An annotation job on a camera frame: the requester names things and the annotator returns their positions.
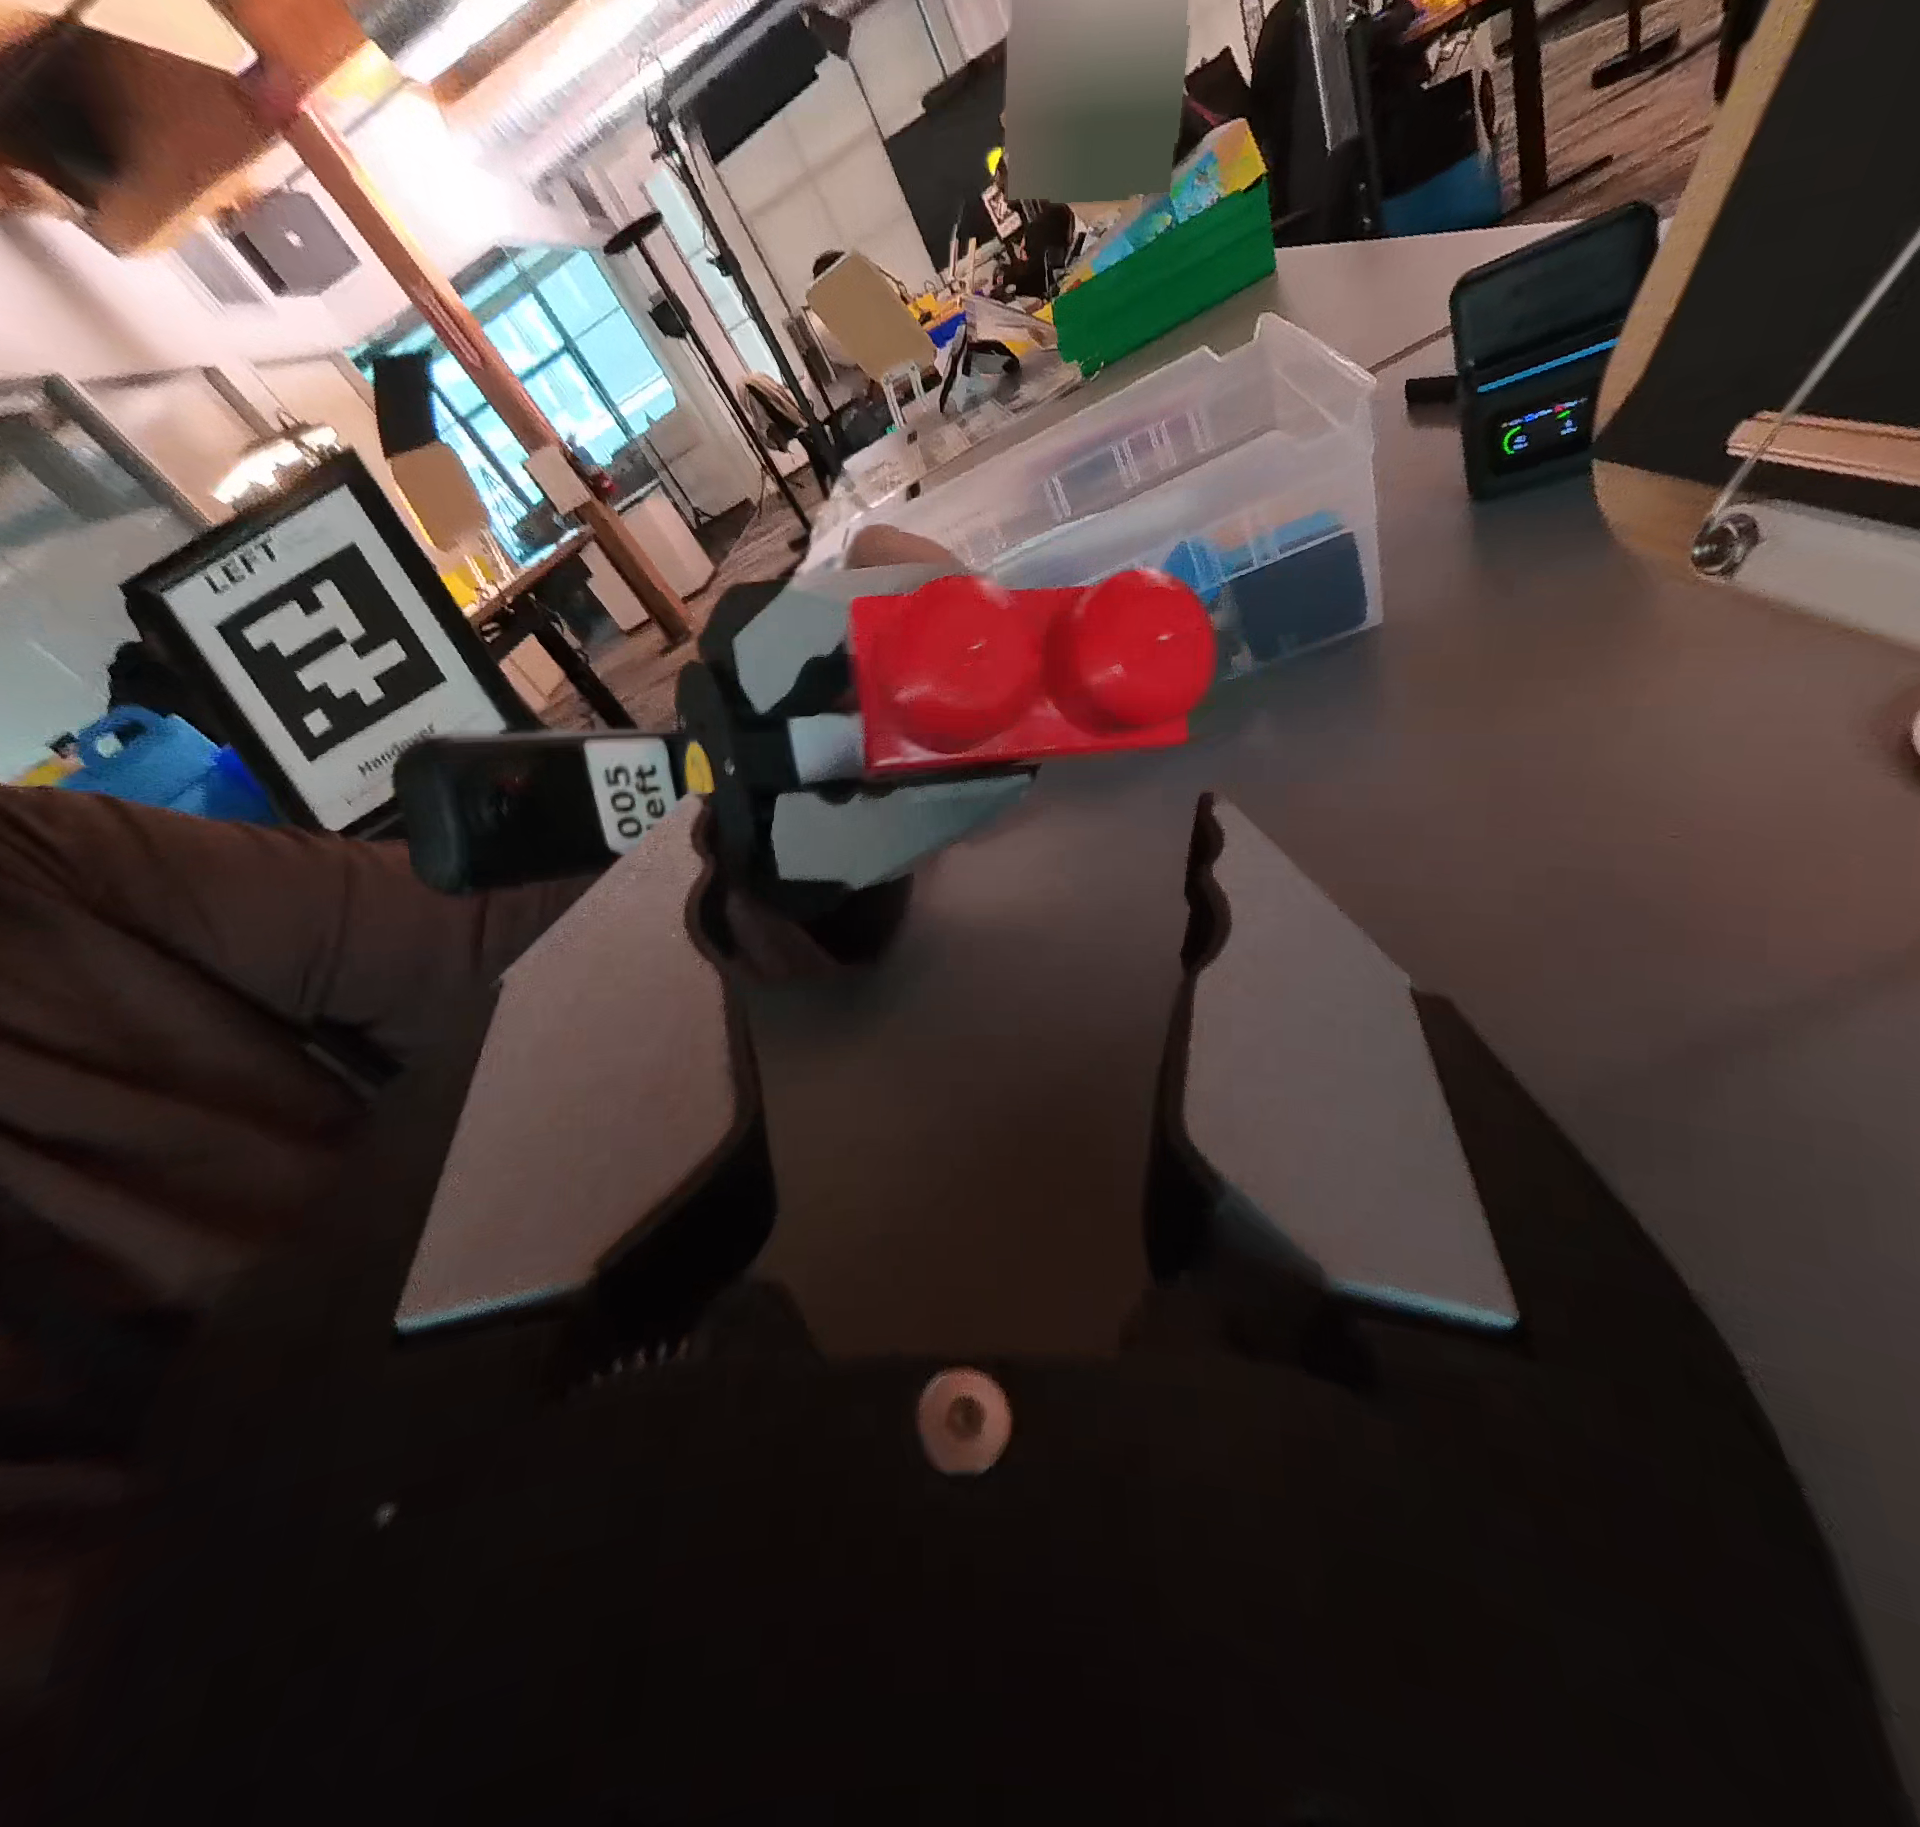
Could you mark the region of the black floor lamp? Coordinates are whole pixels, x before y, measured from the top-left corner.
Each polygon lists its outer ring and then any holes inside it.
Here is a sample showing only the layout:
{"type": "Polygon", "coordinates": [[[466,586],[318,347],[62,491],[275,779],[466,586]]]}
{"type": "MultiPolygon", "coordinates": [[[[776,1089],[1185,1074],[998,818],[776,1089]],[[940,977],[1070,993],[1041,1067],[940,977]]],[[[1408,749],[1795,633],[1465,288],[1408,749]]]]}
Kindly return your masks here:
{"type": "Polygon", "coordinates": [[[747,417],[747,412],[738,401],[738,396],[735,396],[735,391],[732,391],[732,387],[728,381],[728,375],[722,375],[722,370],[718,363],[718,357],[713,353],[706,333],[699,332],[689,307],[684,303],[681,292],[676,292],[676,284],[666,276],[666,269],[659,266],[659,258],[653,250],[653,239],[663,229],[666,229],[666,219],[658,210],[645,210],[640,215],[635,215],[630,223],[625,223],[622,229],[617,229],[605,242],[605,257],[612,257],[612,258],[622,258],[622,257],[637,258],[640,266],[645,269],[645,273],[649,276],[649,282],[656,284],[656,288],[659,292],[659,301],[666,301],[666,307],[659,311],[653,311],[653,319],[658,322],[659,332],[666,332],[667,322],[672,322],[678,326],[676,338],[683,338],[696,352],[702,371],[708,375],[708,378],[713,383],[714,396],[722,404],[726,417],[732,422],[732,426],[738,429],[740,439],[750,450],[757,469],[763,473],[766,484],[780,496],[782,508],[789,509],[789,514],[794,519],[794,530],[789,533],[789,543],[786,545],[789,545],[790,554],[801,557],[802,549],[809,547],[809,538],[811,538],[811,528],[809,528],[809,517],[802,513],[802,504],[801,504],[796,490],[789,484],[789,478],[780,469],[780,465],[776,463],[773,453],[766,447],[763,437],[756,432],[752,420],[747,417]]]}

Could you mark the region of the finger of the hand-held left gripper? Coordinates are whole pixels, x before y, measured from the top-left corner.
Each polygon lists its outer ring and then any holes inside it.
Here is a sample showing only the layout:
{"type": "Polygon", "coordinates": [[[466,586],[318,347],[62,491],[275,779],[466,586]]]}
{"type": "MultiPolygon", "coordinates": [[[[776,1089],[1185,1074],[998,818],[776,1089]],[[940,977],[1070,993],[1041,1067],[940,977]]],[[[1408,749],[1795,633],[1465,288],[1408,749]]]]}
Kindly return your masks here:
{"type": "Polygon", "coordinates": [[[851,700],[851,597],[832,589],[747,589],[735,631],[735,683],[756,717],[841,710],[851,700]]]}
{"type": "Polygon", "coordinates": [[[773,877],[866,892],[917,874],[1022,806],[1033,767],[894,786],[811,786],[773,804],[773,877]]]}

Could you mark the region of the blue box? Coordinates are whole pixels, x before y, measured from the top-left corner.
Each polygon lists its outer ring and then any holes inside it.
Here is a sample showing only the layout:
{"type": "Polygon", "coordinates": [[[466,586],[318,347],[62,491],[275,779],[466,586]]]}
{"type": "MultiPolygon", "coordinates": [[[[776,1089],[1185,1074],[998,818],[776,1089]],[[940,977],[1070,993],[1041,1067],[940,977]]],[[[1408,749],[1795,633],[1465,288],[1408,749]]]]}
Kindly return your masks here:
{"type": "Polygon", "coordinates": [[[1244,528],[1233,538],[1194,538],[1176,543],[1156,568],[1191,589],[1201,604],[1215,604],[1233,582],[1274,568],[1306,547],[1348,535],[1344,519],[1321,509],[1290,522],[1255,525],[1255,517],[1235,517],[1244,528]]]}

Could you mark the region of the black monitor screen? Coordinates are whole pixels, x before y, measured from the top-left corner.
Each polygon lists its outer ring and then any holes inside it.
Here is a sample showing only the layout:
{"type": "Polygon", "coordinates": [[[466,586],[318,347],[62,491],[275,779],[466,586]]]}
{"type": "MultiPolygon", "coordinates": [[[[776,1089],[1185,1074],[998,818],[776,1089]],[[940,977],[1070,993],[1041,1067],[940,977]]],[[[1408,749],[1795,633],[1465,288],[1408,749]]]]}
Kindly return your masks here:
{"type": "Polygon", "coordinates": [[[992,185],[989,156],[1004,143],[1004,65],[977,61],[973,74],[955,74],[922,99],[922,110],[885,135],[885,158],[937,271],[950,249],[970,239],[993,239],[983,192],[992,185]]]}

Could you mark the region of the tan cardboard sheet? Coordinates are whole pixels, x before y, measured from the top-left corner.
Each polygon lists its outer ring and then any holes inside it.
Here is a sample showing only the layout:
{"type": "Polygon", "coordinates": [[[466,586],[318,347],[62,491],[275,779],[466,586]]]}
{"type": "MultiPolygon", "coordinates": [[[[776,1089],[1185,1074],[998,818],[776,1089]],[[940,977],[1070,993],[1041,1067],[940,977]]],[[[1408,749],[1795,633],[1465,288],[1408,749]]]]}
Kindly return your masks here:
{"type": "Polygon", "coordinates": [[[805,308],[870,378],[930,370],[937,347],[894,278],[863,254],[837,257],[805,288],[805,308]]]}

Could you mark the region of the black wooden book stand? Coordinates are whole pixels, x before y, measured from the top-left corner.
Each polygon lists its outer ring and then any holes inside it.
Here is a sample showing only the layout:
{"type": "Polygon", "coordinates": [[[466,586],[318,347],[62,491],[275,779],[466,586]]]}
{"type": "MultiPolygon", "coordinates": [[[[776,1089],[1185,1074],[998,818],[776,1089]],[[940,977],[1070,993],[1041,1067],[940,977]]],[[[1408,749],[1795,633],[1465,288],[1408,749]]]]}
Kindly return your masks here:
{"type": "Polygon", "coordinates": [[[1613,543],[1915,661],[1915,0],[1770,0],[1605,363],[1613,543]]]}

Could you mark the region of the person's left hand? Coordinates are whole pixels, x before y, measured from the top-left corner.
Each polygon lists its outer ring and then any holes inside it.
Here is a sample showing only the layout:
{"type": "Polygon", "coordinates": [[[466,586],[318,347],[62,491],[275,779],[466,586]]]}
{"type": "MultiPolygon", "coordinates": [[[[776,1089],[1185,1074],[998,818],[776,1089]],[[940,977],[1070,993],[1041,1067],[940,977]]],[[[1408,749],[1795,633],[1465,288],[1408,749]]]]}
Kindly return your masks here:
{"type": "Polygon", "coordinates": [[[964,574],[968,569],[947,545],[891,522],[866,522],[851,533],[841,568],[846,573],[923,568],[930,569],[930,578],[964,574]]]}

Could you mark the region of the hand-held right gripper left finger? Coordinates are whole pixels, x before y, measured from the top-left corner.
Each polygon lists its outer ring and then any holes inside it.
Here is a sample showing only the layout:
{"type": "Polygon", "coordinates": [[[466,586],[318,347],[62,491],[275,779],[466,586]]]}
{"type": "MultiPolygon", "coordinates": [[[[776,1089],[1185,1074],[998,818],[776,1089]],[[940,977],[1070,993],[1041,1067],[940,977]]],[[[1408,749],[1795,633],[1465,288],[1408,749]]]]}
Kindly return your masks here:
{"type": "Polygon", "coordinates": [[[663,824],[502,977],[396,1303],[405,1340],[568,1315],[608,1356],[692,1335],[773,1236],[747,1023],[663,824]]]}

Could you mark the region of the round ceiling lamp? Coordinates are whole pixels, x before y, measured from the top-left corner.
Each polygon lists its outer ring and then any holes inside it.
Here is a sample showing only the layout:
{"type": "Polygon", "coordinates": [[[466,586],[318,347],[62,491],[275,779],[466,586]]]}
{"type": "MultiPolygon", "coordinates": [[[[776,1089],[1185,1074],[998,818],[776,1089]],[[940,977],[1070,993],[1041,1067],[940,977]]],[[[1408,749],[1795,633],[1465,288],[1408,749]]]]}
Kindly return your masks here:
{"type": "Polygon", "coordinates": [[[332,424],[293,424],[245,450],[214,484],[210,496],[240,513],[280,494],[304,474],[343,453],[332,424]]]}

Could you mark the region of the black power bank with display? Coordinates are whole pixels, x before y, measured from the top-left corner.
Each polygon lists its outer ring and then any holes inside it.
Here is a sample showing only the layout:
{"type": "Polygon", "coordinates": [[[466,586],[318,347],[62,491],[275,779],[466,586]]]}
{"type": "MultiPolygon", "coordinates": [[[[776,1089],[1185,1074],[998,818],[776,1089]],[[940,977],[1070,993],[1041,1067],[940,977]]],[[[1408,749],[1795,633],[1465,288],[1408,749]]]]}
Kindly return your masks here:
{"type": "Polygon", "coordinates": [[[1628,202],[1452,284],[1457,439],[1476,503],[1592,463],[1600,381],[1659,245],[1657,208],[1628,202]]]}

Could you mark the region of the clear plastic storage bin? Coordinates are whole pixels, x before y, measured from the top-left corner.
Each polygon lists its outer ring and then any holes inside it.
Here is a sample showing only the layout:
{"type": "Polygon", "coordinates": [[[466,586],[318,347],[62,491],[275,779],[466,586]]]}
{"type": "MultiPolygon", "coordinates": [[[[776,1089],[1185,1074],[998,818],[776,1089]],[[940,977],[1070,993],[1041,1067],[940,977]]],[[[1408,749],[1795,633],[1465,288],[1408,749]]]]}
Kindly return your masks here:
{"type": "Polygon", "coordinates": [[[1257,662],[1233,582],[1206,612],[1218,681],[1240,681],[1380,624],[1375,450],[1378,376],[1264,314],[1243,347],[1190,352],[948,484],[898,491],[876,509],[851,503],[846,517],[817,528],[802,568],[841,568],[851,533],[891,522],[947,545],[970,574],[1006,589],[1066,589],[1126,569],[1160,573],[1176,543],[1233,540],[1244,528],[1235,517],[1337,514],[1366,568],[1366,628],[1257,662]]]}

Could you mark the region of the black softbox light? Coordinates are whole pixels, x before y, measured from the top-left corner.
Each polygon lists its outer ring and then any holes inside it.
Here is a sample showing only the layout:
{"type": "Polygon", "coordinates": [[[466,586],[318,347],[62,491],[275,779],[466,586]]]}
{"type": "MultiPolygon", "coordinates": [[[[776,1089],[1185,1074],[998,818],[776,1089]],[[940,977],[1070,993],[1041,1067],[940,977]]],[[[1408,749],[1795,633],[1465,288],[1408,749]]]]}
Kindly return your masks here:
{"type": "Polygon", "coordinates": [[[771,10],[718,48],[684,96],[688,126],[721,164],[790,107],[825,61],[846,61],[848,51],[846,18],[817,5],[771,10]]]}

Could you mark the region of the colourful box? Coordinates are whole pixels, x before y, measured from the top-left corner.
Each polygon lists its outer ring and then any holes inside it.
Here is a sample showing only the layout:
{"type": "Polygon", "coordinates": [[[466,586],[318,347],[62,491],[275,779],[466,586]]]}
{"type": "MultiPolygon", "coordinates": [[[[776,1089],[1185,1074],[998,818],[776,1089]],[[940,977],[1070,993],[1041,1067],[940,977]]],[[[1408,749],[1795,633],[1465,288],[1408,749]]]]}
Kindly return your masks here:
{"type": "Polygon", "coordinates": [[[1161,233],[1185,227],[1226,198],[1263,192],[1267,166],[1247,115],[1218,124],[1188,158],[1173,166],[1161,193],[1137,195],[1119,207],[1115,220],[1096,230],[1080,258],[1082,278],[1098,276],[1131,258],[1161,233]]]}

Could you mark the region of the green plastic bin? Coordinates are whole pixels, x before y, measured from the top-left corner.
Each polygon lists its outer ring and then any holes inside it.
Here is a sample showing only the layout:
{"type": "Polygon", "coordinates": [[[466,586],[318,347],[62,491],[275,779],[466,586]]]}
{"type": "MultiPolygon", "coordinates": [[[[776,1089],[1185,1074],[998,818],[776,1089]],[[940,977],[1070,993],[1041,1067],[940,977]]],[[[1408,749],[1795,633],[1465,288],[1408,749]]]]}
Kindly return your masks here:
{"type": "Polygon", "coordinates": [[[1269,192],[1260,180],[1063,292],[1052,308],[1057,353],[1096,375],[1272,273],[1269,192]]]}

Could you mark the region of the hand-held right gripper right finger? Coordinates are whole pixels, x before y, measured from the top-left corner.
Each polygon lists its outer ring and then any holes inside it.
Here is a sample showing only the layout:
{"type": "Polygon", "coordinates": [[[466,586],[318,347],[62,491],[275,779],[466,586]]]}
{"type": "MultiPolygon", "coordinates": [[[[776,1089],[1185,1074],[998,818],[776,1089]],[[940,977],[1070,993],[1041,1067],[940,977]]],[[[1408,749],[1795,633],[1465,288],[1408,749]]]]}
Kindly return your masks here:
{"type": "Polygon", "coordinates": [[[1311,1315],[1511,1335],[1521,1308],[1411,977],[1215,793],[1198,804],[1185,898],[1150,1274],[1243,1272],[1311,1315]]]}

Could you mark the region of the red block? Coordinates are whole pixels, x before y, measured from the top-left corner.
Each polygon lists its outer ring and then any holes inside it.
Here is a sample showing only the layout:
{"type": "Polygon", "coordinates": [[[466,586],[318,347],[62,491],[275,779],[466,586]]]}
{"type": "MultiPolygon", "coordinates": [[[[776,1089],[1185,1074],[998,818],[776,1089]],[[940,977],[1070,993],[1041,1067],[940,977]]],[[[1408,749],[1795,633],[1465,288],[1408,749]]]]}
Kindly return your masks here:
{"type": "Polygon", "coordinates": [[[863,594],[846,650],[870,780],[1176,749],[1218,670],[1206,607],[1152,569],[863,594]]]}

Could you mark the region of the blue plastic container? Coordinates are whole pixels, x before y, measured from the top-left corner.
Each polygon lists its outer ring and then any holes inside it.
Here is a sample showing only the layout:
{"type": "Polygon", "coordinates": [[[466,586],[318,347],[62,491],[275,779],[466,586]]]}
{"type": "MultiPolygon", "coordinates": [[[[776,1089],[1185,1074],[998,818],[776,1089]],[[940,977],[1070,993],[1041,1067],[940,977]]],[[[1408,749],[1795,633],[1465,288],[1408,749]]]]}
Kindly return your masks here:
{"type": "Polygon", "coordinates": [[[78,766],[59,780],[71,793],[258,828],[280,824],[245,760],[181,715],[123,706],[85,725],[73,742],[78,766]]]}

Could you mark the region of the dark office chair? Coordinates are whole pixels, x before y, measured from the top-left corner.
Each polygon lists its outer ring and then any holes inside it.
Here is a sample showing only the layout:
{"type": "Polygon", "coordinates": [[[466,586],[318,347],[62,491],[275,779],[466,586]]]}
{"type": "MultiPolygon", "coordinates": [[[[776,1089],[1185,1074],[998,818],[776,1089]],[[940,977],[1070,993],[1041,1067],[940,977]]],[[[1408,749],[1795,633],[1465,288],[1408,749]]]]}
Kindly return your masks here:
{"type": "Polygon", "coordinates": [[[1356,134],[1331,143],[1306,0],[1278,0],[1263,21],[1250,126],[1264,166],[1274,245],[1367,237],[1366,149],[1356,134]]]}

